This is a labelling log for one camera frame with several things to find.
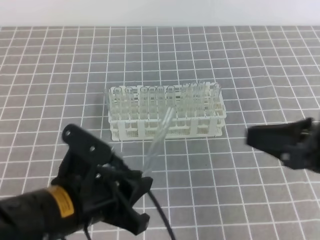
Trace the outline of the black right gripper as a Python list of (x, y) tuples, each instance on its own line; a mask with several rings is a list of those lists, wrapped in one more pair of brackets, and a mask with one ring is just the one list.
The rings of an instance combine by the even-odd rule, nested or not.
[(246, 144), (272, 155), (292, 170), (320, 173), (320, 124), (311, 117), (296, 122), (255, 125), (247, 129)]

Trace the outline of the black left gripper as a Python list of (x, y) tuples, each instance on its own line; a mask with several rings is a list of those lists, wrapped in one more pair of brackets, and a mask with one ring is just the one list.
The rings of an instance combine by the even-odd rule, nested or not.
[(51, 183), (64, 188), (73, 203), (63, 234), (98, 222), (134, 235), (144, 232), (150, 217), (134, 205), (150, 191), (153, 179), (130, 169), (108, 144), (75, 124), (63, 129), (62, 140), (68, 151)]

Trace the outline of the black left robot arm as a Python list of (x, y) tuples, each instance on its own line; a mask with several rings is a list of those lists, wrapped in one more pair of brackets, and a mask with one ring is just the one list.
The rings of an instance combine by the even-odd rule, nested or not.
[(67, 125), (68, 145), (50, 186), (0, 202), (3, 240), (63, 240), (103, 222), (139, 235), (149, 224), (134, 210), (153, 179), (130, 169), (112, 148), (83, 128)]

